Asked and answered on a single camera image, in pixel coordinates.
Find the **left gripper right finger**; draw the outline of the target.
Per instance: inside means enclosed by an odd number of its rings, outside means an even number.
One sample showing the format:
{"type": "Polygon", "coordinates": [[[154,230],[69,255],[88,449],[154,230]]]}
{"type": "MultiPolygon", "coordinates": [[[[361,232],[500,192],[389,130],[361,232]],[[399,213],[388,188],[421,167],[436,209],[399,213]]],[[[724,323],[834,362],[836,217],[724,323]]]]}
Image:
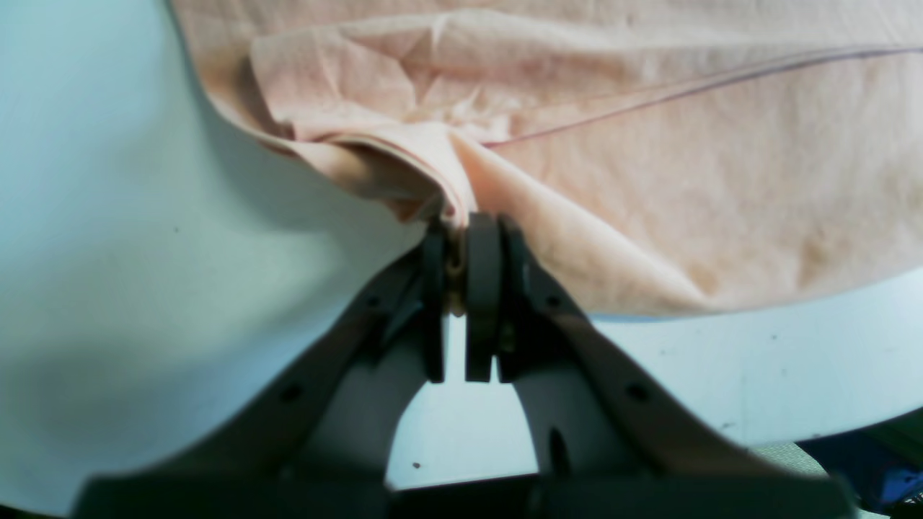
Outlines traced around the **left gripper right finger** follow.
{"type": "Polygon", "coordinates": [[[844,484],[726,440],[598,332],[511,217],[465,233],[465,378],[510,384],[537,479],[524,518],[856,518],[844,484]]]}

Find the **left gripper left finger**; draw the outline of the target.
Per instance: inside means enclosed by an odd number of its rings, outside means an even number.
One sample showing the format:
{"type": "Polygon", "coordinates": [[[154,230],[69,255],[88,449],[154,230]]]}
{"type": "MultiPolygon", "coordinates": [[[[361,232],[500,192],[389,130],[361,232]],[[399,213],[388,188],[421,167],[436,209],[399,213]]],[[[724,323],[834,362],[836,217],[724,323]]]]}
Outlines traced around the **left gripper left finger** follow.
{"type": "Polygon", "coordinates": [[[445,380],[447,233],[376,275],[332,328],[194,446],[92,480],[76,518],[386,518],[399,421],[445,380]]]}

